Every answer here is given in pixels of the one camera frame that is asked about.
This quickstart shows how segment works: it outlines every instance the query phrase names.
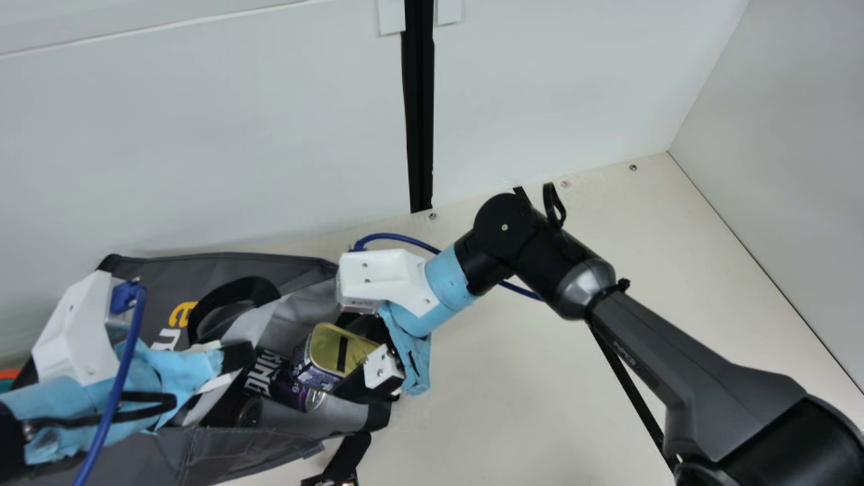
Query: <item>white cabinet wall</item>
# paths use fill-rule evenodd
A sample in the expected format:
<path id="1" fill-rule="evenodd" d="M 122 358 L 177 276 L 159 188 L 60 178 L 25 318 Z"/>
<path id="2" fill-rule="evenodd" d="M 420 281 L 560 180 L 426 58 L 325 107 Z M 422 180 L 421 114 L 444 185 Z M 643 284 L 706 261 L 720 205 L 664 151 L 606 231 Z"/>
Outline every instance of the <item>white cabinet wall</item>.
<path id="1" fill-rule="evenodd" d="M 859 387 L 862 20 L 858 0 L 753 0 L 670 150 Z"/>
<path id="2" fill-rule="evenodd" d="M 666 151 L 748 0 L 453 2 L 434 204 Z"/>
<path id="3" fill-rule="evenodd" d="M 0 55 L 0 361 L 108 253 L 408 212 L 400 42 L 376 11 L 294 3 Z"/>

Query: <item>orange object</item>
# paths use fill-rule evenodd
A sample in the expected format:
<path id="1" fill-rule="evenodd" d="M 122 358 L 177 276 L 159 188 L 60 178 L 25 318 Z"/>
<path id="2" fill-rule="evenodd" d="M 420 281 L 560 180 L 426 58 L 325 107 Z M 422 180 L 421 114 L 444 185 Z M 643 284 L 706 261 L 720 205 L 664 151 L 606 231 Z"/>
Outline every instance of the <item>orange object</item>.
<path id="1" fill-rule="evenodd" d="M 0 369 L 0 380 L 14 380 L 17 377 L 17 369 Z"/>

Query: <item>blue cable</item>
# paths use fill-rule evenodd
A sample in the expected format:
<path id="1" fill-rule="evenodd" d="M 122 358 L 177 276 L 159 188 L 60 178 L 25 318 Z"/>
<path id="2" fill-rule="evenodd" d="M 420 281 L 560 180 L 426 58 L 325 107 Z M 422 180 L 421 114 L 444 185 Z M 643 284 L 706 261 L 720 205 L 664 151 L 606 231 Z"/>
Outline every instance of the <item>blue cable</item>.
<path id="1" fill-rule="evenodd" d="M 437 255 L 438 253 L 441 252 L 441 250 L 439 250 L 438 248 L 435 248 L 434 246 L 431 246 L 429 243 L 426 243 L 424 241 L 420 241 L 416 238 L 411 238 L 410 236 L 405 236 L 404 234 L 398 234 L 398 233 L 373 233 L 373 234 L 370 234 L 368 236 L 364 236 L 363 238 L 360 238 L 359 240 L 357 240 L 356 243 L 354 243 L 354 248 L 351 251 L 352 252 L 363 252 L 366 249 L 366 244 L 369 243 L 370 241 L 374 241 L 374 240 L 402 241 L 403 243 L 408 243 L 408 244 L 411 244 L 414 246 L 419 246 L 422 249 L 426 250 L 427 252 L 433 253 L 435 255 Z M 518 285 L 511 284 L 510 282 L 500 282 L 499 285 L 506 288 L 507 290 L 514 291 L 517 294 L 521 294 L 521 295 L 524 295 L 528 298 L 533 298 L 534 300 L 539 300 L 541 302 L 543 301 L 536 293 L 529 291 L 527 289 L 523 289 L 522 287 L 520 287 Z"/>
<path id="2" fill-rule="evenodd" d="M 135 311 L 132 313 L 132 324 L 129 328 L 129 335 L 126 337 L 123 356 L 120 358 L 120 367 L 117 370 L 117 376 L 114 378 L 111 394 L 108 395 L 108 402 L 105 403 L 105 412 L 103 412 L 102 419 L 99 421 L 96 436 L 93 437 L 90 450 L 87 452 L 87 457 L 85 457 L 74 483 L 72 483 L 73 486 L 84 486 L 87 478 L 90 477 L 93 466 L 96 465 L 96 461 L 99 459 L 99 453 L 102 452 L 102 447 L 105 445 L 105 439 L 108 437 L 108 430 L 111 428 L 111 422 L 114 420 L 114 412 L 117 411 L 117 406 L 120 403 L 120 394 L 123 392 L 126 376 L 129 375 L 132 356 L 135 354 L 135 345 L 138 341 L 138 336 L 141 334 L 141 323 L 143 320 L 144 305 L 147 301 L 147 290 L 143 287 L 138 287 L 135 292 L 135 300 Z"/>

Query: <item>black bag handle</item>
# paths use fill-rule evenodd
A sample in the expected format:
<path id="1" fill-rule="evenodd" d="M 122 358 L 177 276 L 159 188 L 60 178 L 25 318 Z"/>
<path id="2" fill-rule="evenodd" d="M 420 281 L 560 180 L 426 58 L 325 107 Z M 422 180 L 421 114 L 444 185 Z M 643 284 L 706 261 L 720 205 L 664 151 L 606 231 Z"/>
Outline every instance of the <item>black bag handle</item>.
<path id="1" fill-rule="evenodd" d="M 307 477 L 300 482 L 300 485 L 314 486 L 330 481 L 335 484 L 359 486 L 357 466 L 363 460 L 370 444 L 372 444 L 372 435 L 369 432 L 357 432 L 345 436 L 336 454 L 330 459 L 330 464 L 324 469 L 324 473 Z"/>
<path id="2" fill-rule="evenodd" d="M 189 337 L 189 345 L 197 343 L 199 339 L 198 326 L 204 317 L 217 310 L 219 307 L 236 304 L 245 300 L 251 300 L 255 307 L 269 304 L 282 297 L 279 289 L 268 279 L 263 277 L 243 277 L 228 282 L 213 289 L 201 298 L 200 301 L 189 312 L 186 332 Z"/>

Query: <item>beige table surface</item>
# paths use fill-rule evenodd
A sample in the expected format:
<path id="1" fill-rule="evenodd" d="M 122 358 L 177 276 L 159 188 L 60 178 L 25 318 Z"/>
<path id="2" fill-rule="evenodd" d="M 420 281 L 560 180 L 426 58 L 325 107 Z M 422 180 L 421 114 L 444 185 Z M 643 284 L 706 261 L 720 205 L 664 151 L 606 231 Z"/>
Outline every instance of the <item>beige table surface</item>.
<path id="1" fill-rule="evenodd" d="M 556 182 L 565 227 L 632 281 L 632 296 L 731 361 L 791 375 L 864 426 L 864 395 L 668 154 Z M 526 189 L 538 204 L 540 186 Z M 272 252 L 337 260 L 359 237 L 382 231 L 444 247 L 486 199 Z M 584 323 L 496 289 L 432 343 L 432 389 L 400 400 L 391 425 L 373 435 L 359 468 L 364 486 L 672 484 Z M 646 398 L 662 421 L 659 401 Z M 320 474 L 337 446 L 228 484 L 297 485 Z"/>

